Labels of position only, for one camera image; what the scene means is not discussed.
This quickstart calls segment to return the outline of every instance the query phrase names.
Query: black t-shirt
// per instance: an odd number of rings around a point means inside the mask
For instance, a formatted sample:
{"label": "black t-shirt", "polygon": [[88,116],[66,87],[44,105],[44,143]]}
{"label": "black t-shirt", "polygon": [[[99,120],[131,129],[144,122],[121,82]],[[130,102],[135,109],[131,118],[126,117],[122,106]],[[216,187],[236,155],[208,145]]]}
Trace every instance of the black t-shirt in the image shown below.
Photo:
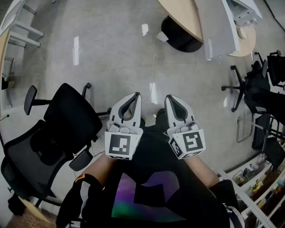
{"label": "black t-shirt", "polygon": [[145,131],[133,159],[114,165],[105,188],[93,176],[80,176],[62,203],[57,227],[82,221],[82,227],[156,223],[229,228],[225,205],[238,209],[232,182],[206,188],[167,140],[151,128]]}

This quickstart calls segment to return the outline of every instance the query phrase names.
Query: chair armrest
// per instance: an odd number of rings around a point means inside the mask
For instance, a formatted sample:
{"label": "chair armrest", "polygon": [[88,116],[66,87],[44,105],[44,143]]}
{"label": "chair armrest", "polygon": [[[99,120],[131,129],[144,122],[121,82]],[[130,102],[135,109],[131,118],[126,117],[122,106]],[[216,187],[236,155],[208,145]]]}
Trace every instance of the chair armrest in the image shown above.
{"label": "chair armrest", "polygon": [[281,51],[280,50],[277,50],[276,52],[272,52],[270,53],[269,55],[281,55]]}
{"label": "chair armrest", "polygon": [[89,152],[91,144],[87,146],[73,161],[69,164],[69,167],[74,171],[80,171],[84,169],[91,162],[93,156]]}
{"label": "chair armrest", "polygon": [[37,95],[37,89],[34,85],[31,85],[31,87],[27,92],[24,103],[24,110],[27,115],[30,115],[31,108],[33,106],[33,101],[35,100],[36,95]]}
{"label": "chair armrest", "polygon": [[263,63],[262,63],[262,68],[261,69],[256,69],[256,70],[253,70],[251,72],[248,72],[247,76],[248,77],[254,77],[257,74],[261,74],[263,78],[266,78],[266,76],[267,76],[267,68],[268,68],[268,62],[267,62],[267,60],[264,60]]}

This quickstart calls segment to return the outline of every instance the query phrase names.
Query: white rack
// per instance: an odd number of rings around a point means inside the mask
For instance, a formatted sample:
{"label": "white rack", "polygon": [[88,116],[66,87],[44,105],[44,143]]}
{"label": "white rack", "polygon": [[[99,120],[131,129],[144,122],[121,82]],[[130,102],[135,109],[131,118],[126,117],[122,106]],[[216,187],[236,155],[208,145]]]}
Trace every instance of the white rack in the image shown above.
{"label": "white rack", "polygon": [[251,186],[257,183],[257,181],[260,179],[260,177],[265,174],[267,170],[271,167],[271,164],[268,163],[264,169],[257,174],[253,179],[248,181],[245,185],[242,187],[239,187],[234,181],[235,175],[240,171],[244,170],[245,168],[250,168],[250,165],[255,163],[258,159],[258,156],[247,162],[246,164],[240,166],[239,168],[229,172],[225,173],[224,171],[220,171],[219,174],[221,177],[220,180],[223,179],[229,179],[232,181],[232,184],[235,189],[235,193],[243,200],[243,202],[248,206],[241,214],[244,219],[247,219],[248,213],[251,211],[256,218],[261,222],[261,224],[257,228],[266,227],[266,228],[276,228],[274,224],[270,221],[270,218],[272,215],[277,211],[277,209],[281,206],[283,201],[285,200],[285,196],[281,199],[281,201],[278,203],[278,205],[272,210],[269,216],[266,216],[257,206],[257,204],[267,196],[267,194],[276,186],[278,185],[277,182],[285,176],[285,169],[281,172],[281,174],[277,177],[277,179],[273,182],[273,184],[255,201],[252,201],[249,196],[247,196],[246,192],[250,189]]}

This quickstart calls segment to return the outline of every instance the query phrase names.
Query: cable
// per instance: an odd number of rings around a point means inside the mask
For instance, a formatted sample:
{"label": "cable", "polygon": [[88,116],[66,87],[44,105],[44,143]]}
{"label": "cable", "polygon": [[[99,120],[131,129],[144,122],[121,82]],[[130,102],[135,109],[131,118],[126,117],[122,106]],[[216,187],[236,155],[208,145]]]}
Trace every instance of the cable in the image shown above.
{"label": "cable", "polygon": [[[60,178],[61,179],[64,179],[61,175],[59,175],[60,176]],[[67,182],[69,182],[69,183],[72,183],[72,182],[70,182],[69,180],[67,180],[67,179],[64,179],[65,181],[67,181]]]}
{"label": "cable", "polygon": [[75,175],[75,171],[73,169],[71,169],[71,170],[73,171],[73,175],[74,175],[75,179],[77,179],[77,176]]}
{"label": "cable", "polygon": [[242,170],[239,170],[233,177],[232,177],[232,180],[236,177],[236,175],[241,171],[241,173],[243,173]]}
{"label": "cable", "polygon": [[101,154],[101,153],[104,153],[104,152],[105,152],[105,151],[102,151],[102,152],[100,152],[100,153],[94,155],[93,158],[96,157],[97,155]]}
{"label": "cable", "polygon": [[5,116],[3,119],[0,119],[0,121],[4,120],[5,118],[9,117],[9,115]]}
{"label": "cable", "polygon": [[93,154],[93,158],[95,157],[94,152],[93,152],[93,146],[94,146],[94,144],[95,144],[95,143],[93,143],[93,144],[92,144],[92,147],[91,147],[91,151],[92,151],[92,154]]}
{"label": "cable", "polygon": [[[157,33],[156,33],[156,36],[155,36],[155,45],[156,45],[156,41],[157,41],[157,35],[159,34],[159,30],[160,30],[160,27],[164,21],[164,19],[161,21],[160,23],[160,26],[159,26],[159,29],[157,30]],[[155,45],[153,47],[153,62],[152,62],[152,83],[151,83],[151,92],[150,94],[147,96],[147,98],[143,99],[142,101],[145,101],[146,99],[148,99],[150,96],[151,96],[151,93],[152,93],[152,87],[153,87],[153,83],[155,81],[155,77],[154,77],[154,67],[155,67]]]}

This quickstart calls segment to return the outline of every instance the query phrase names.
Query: white desk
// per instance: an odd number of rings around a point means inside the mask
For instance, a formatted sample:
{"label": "white desk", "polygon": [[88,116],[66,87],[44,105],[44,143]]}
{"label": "white desk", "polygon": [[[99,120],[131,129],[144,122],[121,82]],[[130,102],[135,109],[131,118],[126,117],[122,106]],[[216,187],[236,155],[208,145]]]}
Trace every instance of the white desk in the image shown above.
{"label": "white desk", "polygon": [[[17,20],[17,17],[20,13],[20,10],[22,8],[24,8],[25,10],[27,10],[28,12],[32,13],[32,14],[36,14],[36,11],[34,11],[33,9],[31,9],[29,6],[27,6],[25,4],[26,0],[14,0],[10,7],[8,8],[4,18],[3,18],[3,21],[0,25],[0,36],[9,28],[11,28],[12,26],[17,26],[19,28],[22,28],[26,31],[29,31],[31,33],[34,33],[36,35],[39,35],[41,37],[44,36],[44,33],[32,28],[31,26],[27,26],[25,25],[23,22],[21,21],[18,21]],[[40,47],[40,43],[39,42],[36,42],[32,39],[29,39],[25,36],[22,36],[18,33],[15,33],[15,32],[12,32],[10,31],[10,37],[13,38],[13,39],[16,39],[16,40],[19,40],[19,41],[22,41],[22,42],[25,42],[25,43],[29,43],[29,44],[32,44],[32,45],[35,45],[37,47]]]}
{"label": "white desk", "polygon": [[[181,28],[188,32],[195,39],[203,43],[203,35],[198,14],[198,8],[194,0],[158,0],[168,15]],[[253,26],[247,27],[247,40],[239,39],[240,51],[230,54],[235,57],[249,55],[256,43],[256,32]]]}
{"label": "white desk", "polygon": [[[2,76],[3,73],[3,67],[4,67],[4,59],[6,54],[6,49],[8,45],[9,40],[9,29],[7,29],[2,36],[0,36],[0,74]],[[2,79],[0,80],[0,88],[2,88]],[[0,117],[6,116],[9,113],[18,111],[20,109],[23,109],[23,106],[12,108],[12,106],[6,106],[3,105],[3,91],[0,91]]]}

